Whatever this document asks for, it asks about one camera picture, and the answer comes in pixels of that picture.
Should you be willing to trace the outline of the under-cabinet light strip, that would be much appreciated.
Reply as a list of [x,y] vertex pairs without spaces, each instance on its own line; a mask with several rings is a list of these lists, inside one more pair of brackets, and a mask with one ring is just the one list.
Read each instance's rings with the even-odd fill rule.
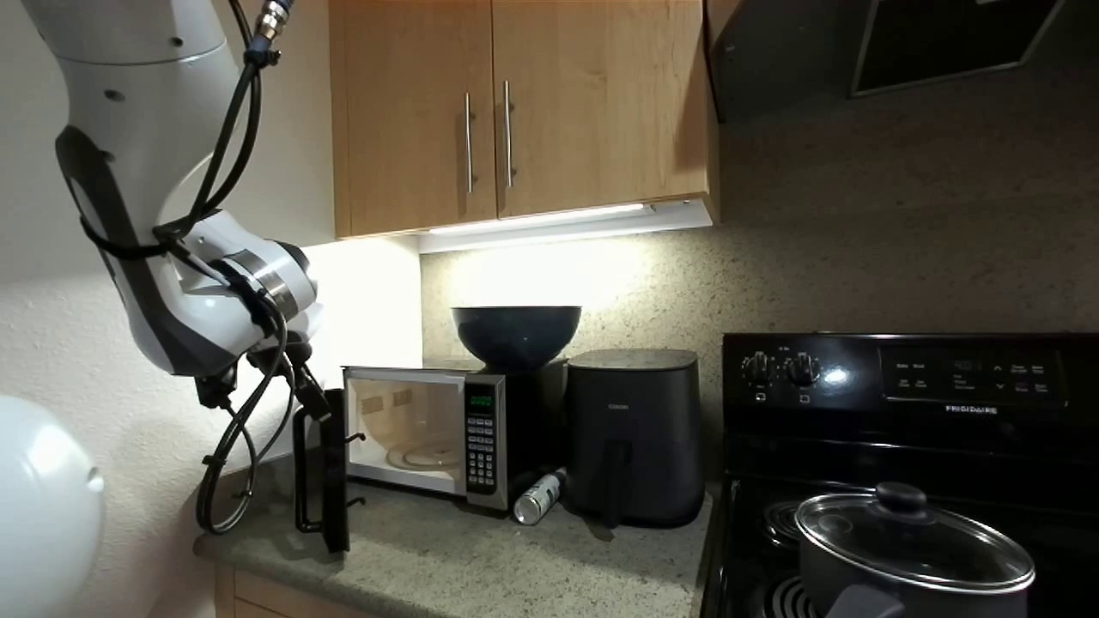
[[522,246],[714,227],[717,222],[702,200],[628,203],[431,228],[417,234],[417,250],[435,254]]

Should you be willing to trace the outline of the coil stove burner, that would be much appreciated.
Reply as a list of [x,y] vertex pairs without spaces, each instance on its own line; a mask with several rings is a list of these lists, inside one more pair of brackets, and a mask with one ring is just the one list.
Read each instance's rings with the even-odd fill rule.
[[776,580],[755,599],[753,618],[821,618],[809,598],[800,576]]
[[796,515],[801,503],[778,500],[766,505],[762,510],[762,533],[771,545],[782,550],[797,550],[802,536],[796,523]]

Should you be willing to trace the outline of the black air fryer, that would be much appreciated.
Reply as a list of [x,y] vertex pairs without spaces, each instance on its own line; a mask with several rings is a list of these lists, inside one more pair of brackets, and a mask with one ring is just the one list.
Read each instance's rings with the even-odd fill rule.
[[699,357],[606,347],[567,361],[567,507],[606,528],[689,525],[704,501]]

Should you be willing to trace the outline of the microwave door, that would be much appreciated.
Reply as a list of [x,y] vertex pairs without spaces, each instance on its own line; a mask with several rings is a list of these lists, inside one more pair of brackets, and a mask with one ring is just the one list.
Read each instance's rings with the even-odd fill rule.
[[349,528],[347,528],[347,419],[344,395],[341,390],[325,391],[328,402],[332,408],[329,421],[307,420],[317,427],[319,432],[319,472],[311,474],[307,470],[309,481],[319,483],[319,508],[321,516],[314,521],[322,521],[323,530],[317,536],[325,540],[331,553],[349,551]]

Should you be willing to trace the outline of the silver spray can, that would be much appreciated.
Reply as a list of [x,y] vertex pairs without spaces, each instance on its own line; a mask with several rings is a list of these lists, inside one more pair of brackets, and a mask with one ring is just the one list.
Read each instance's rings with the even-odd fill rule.
[[512,516],[519,525],[537,525],[550,509],[560,501],[566,482],[565,467],[539,477],[512,505]]

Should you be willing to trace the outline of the wooden wall cabinet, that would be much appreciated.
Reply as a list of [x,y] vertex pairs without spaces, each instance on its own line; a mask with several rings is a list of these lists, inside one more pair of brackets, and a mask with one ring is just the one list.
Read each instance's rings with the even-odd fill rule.
[[330,0],[335,235],[720,219],[704,0]]

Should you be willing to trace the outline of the silver microwave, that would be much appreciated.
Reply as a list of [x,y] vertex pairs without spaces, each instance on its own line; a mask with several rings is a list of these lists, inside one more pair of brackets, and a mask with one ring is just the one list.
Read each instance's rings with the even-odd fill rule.
[[[565,461],[563,358],[533,371],[490,367],[344,367],[347,482],[458,498],[507,512],[518,497]],[[387,452],[413,439],[455,439],[464,460],[451,472],[387,465]],[[319,472],[319,432],[306,421],[307,468]],[[309,481],[307,514],[321,516],[319,483]]]

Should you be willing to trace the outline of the wooden drawer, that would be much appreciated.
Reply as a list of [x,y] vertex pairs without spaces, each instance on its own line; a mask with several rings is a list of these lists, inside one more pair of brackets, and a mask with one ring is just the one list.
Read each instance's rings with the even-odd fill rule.
[[275,580],[217,566],[217,618],[373,618]]

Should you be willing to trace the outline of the glass turntable plate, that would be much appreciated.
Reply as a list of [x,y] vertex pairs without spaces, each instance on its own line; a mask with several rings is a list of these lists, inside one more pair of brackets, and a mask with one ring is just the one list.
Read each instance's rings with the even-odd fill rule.
[[451,472],[464,460],[464,446],[455,439],[413,439],[387,452],[387,465],[407,472]]

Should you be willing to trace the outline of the glass pot lid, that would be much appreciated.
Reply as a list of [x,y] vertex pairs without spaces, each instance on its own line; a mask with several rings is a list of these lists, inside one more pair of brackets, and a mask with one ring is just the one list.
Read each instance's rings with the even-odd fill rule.
[[818,495],[793,525],[809,544],[872,575],[934,591],[1008,593],[1036,578],[1034,559],[990,525],[929,505],[903,482]]

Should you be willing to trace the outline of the range hood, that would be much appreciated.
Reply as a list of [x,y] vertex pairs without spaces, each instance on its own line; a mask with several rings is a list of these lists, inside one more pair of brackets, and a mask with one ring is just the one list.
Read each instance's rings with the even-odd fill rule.
[[739,0],[709,67],[719,121],[1024,66],[1066,0]]

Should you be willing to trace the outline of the black electric stove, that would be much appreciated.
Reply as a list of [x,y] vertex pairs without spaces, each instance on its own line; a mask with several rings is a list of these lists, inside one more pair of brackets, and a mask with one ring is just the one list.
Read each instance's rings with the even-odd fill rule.
[[[750,353],[771,383],[750,387]],[[820,377],[786,379],[808,352]],[[766,505],[903,482],[929,505],[1011,537],[1037,569],[1026,618],[1099,618],[1099,333],[729,333],[725,477],[700,618],[753,618],[800,575],[771,545]]]

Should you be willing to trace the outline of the wooden cabinet door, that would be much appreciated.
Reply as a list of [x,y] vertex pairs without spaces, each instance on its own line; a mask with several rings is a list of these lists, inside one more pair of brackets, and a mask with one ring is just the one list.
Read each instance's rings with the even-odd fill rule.
[[[356,236],[491,221],[490,0],[343,0],[347,205]],[[471,161],[464,191],[464,93]]]
[[720,219],[704,0],[492,0],[491,15],[499,216],[697,199]]

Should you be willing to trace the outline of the dark blue bowl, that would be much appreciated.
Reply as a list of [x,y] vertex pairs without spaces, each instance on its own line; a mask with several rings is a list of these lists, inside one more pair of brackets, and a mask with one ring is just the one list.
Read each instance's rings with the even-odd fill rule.
[[463,347],[487,367],[533,371],[560,356],[580,327],[581,306],[453,306]]

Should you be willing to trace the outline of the grey cooking pot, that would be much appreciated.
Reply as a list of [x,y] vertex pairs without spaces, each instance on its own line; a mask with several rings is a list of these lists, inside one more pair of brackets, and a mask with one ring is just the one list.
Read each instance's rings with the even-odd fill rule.
[[1008,593],[953,593],[884,578],[802,537],[800,575],[823,618],[1026,618],[1029,584]]

